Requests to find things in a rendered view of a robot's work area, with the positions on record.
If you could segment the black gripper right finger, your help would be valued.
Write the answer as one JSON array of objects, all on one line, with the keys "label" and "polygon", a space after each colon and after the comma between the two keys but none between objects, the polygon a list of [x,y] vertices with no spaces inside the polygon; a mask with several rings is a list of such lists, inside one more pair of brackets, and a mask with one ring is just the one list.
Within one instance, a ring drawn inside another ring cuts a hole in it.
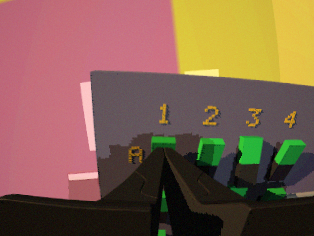
[{"label": "black gripper right finger", "polygon": [[305,236],[314,234],[314,195],[246,199],[164,147],[164,190],[173,236]]}]

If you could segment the grey switch panel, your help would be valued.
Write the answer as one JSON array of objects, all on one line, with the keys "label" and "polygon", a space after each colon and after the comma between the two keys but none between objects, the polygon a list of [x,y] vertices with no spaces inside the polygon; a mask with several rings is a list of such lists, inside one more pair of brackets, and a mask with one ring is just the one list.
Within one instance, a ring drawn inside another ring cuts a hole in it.
[{"label": "grey switch panel", "polygon": [[254,202],[314,195],[314,86],[92,70],[90,97],[101,198],[156,147]]}]

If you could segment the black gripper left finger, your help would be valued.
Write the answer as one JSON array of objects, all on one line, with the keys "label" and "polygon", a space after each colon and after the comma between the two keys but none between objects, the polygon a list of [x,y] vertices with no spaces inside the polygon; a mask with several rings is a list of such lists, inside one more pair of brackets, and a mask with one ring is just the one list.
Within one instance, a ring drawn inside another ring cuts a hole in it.
[{"label": "black gripper left finger", "polygon": [[0,236],[158,236],[165,151],[149,157],[96,202],[49,196],[0,196]]}]

